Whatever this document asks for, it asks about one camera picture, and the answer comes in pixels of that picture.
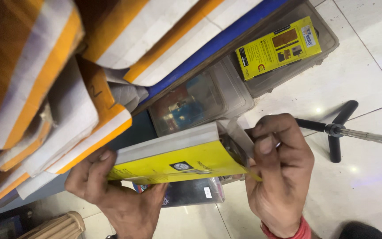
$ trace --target white tile floor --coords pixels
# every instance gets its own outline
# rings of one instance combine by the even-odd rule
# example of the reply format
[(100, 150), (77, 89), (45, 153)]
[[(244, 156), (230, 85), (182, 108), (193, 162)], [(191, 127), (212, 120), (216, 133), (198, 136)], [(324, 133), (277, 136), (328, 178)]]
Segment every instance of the white tile floor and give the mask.
[[(321, 66), (315, 66), (256, 100), (243, 118), (253, 126), (266, 114), (288, 112), (296, 117), (330, 122), (327, 114), (348, 100), (359, 107), (347, 128), (382, 134), (382, 1), (311, 0), (340, 40)], [(304, 131), (315, 155), (315, 167), (304, 214), (323, 238), (340, 223), (361, 220), (382, 231), (382, 145), (341, 139), (342, 162), (328, 161), (324, 133)], [(264, 238), (251, 213), (243, 182), (224, 187), (221, 204), (162, 209), (154, 238)], [(42, 217), (79, 212), (86, 239), (114, 233), (100, 210), (67, 192), (37, 202)]]

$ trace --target yellow box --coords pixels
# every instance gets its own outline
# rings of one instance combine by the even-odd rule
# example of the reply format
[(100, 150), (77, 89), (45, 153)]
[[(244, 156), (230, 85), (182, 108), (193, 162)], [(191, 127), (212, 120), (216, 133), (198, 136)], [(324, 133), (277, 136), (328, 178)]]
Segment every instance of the yellow box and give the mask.
[(236, 49), (246, 81), (320, 52), (321, 46), (310, 17)]

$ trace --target metal pole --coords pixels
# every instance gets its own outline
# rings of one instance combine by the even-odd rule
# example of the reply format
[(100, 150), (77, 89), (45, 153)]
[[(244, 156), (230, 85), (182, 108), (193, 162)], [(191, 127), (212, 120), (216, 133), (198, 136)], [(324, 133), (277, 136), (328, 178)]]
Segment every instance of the metal pole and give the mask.
[(351, 129), (340, 129), (340, 128), (337, 128), (335, 132), (342, 135), (346, 135), (346, 136), (350, 136), (350, 137), (354, 137), (358, 139), (364, 139), (368, 141), (374, 141), (374, 142), (382, 144), (381, 134), (368, 133), (368, 132), (356, 131)]

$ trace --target blue item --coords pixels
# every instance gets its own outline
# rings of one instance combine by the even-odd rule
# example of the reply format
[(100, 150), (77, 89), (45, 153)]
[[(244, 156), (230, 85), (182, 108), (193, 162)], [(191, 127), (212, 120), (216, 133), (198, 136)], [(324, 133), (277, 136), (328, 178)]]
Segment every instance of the blue item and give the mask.
[(265, 18), (286, 2), (287, 0), (264, 0), (259, 3), (256, 7), (248, 11), (248, 13), (244, 14), (244, 16), (236, 20), (233, 24), (202, 46), (197, 52), (185, 60), (159, 83), (146, 87), (149, 96), (143, 100), (140, 105), (158, 94), (164, 88), (168, 87), (179, 77), (196, 67), (199, 63), (207, 59), (207, 57), (213, 55), (226, 44), (234, 40), (236, 37), (241, 35), (247, 29), (258, 23), (261, 19)]

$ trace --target clear plastic package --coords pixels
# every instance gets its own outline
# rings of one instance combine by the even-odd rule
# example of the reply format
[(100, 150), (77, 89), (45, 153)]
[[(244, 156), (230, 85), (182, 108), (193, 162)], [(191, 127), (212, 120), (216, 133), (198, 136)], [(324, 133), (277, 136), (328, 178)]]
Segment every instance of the clear plastic package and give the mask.
[[(254, 36), (254, 39), (262, 37), (270, 32), (277, 30), (278, 28), (284, 27), (307, 16), (310, 16), (312, 20), (322, 52), (313, 57), (309, 57), (301, 61), (293, 62), (283, 67), (277, 68), (273, 72), (256, 76), (253, 79), (245, 82), (245, 85), (253, 98), (260, 97), (267, 92), (272, 92), (273, 88), (288, 81), (306, 69), (311, 68), (314, 65), (320, 65), (323, 60), (328, 57), (328, 54), (330, 54), (338, 47), (339, 41), (337, 36), (309, 1), (305, 1), (298, 5), (289, 13), (285, 14), (281, 19), (269, 23), (267, 27), (263, 29), (263, 31), (260, 31), (257, 36)], [(240, 78), (244, 79), (236, 53), (231, 53), (230, 57), (234, 67), (238, 69)]]
[[(149, 185), (133, 184), (141, 193)], [(170, 182), (166, 190), (162, 208), (197, 204), (220, 203), (225, 201), (222, 184), (218, 177)]]
[(225, 57), (156, 101), (149, 112), (159, 137), (252, 109), (254, 101)]

